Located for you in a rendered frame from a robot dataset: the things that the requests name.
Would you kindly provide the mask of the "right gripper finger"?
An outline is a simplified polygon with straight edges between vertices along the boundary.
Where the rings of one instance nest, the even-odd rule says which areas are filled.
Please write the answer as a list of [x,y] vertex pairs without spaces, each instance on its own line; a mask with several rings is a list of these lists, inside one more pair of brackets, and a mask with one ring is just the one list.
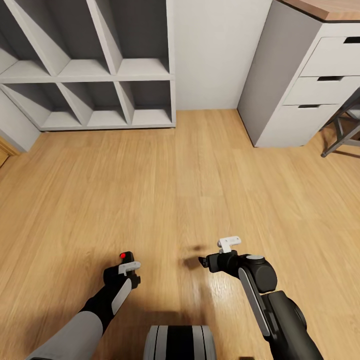
[[204,268],[209,268],[208,257],[199,257],[198,260],[200,261],[200,263]]

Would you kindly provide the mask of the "robot trunk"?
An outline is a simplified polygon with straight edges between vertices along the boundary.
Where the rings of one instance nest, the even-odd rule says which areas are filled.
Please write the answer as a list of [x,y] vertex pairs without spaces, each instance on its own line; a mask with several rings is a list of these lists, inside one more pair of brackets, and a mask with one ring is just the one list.
[[152,325],[143,360],[217,360],[214,338],[208,325]]

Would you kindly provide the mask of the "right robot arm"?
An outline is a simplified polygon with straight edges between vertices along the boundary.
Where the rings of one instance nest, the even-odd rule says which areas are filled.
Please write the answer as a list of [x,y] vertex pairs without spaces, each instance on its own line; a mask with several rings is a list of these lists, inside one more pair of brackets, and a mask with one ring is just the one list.
[[283,290],[275,291],[278,279],[272,265],[262,255],[238,255],[231,250],[231,246],[239,244],[238,235],[221,238],[218,253],[198,260],[213,274],[226,272],[241,281],[274,360],[324,360],[307,332],[299,306]]

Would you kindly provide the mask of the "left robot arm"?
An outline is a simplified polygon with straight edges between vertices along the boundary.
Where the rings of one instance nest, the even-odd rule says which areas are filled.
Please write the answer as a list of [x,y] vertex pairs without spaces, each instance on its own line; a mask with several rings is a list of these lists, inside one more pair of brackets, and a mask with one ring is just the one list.
[[138,261],[120,264],[118,274],[88,299],[83,309],[45,344],[25,360],[90,360],[108,325],[126,301],[132,289],[141,283]]

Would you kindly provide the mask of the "digital camera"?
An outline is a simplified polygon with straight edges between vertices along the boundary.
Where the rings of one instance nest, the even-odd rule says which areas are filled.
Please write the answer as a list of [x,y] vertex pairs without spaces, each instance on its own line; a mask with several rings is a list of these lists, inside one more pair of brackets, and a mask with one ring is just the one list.
[[[120,256],[123,258],[121,265],[134,262],[134,256],[131,251],[123,252],[120,254]],[[115,276],[118,274],[119,274],[119,265],[106,268],[103,273],[103,282],[107,284],[107,282],[111,279],[110,278],[111,276]],[[127,276],[135,275],[135,270],[127,271],[126,275]]]

